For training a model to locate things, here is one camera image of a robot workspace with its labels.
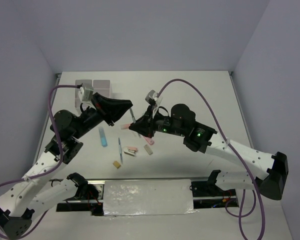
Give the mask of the green highlighter pen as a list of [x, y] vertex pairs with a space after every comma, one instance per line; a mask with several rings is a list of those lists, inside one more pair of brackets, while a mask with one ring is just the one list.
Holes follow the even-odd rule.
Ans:
[[132, 107], [129, 109], [129, 112], [130, 112], [130, 115], [131, 115], [131, 118], [132, 118], [132, 122], [135, 123], [136, 122], [136, 118], [135, 118], [135, 115], [134, 115]]

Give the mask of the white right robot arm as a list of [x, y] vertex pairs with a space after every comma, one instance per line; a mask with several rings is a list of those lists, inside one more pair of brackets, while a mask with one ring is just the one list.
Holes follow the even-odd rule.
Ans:
[[214, 128], [197, 122], [196, 114], [185, 104], [174, 105], [167, 116], [153, 113], [152, 107], [148, 107], [129, 129], [148, 138], [156, 132], [180, 136], [183, 144], [193, 152], [244, 167], [244, 172], [213, 170], [207, 181], [207, 190], [213, 196], [230, 189], [250, 189], [275, 201], [283, 197], [289, 174], [288, 158], [284, 153], [265, 153], [224, 138]]

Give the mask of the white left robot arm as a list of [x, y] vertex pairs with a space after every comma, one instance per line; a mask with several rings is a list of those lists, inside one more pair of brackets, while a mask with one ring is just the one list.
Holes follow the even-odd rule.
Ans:
[[52, 117], [50, 129], [55, 133], [37, 162], [20, 180], [0, 196], [0, 230], [7, 240], [19, 240], [31, 233], [33, 220], [69, 198], [97, 198], [98, 190], [79, 173], [71, 173], [52, 188], [43, 187], [64, 169], [83, 146], [83, 137], [101, 122], [113, 126], [131, 107], [130, 100], [111, 99], [95, 93], [91, 106], [79, 116], [60, 110]]

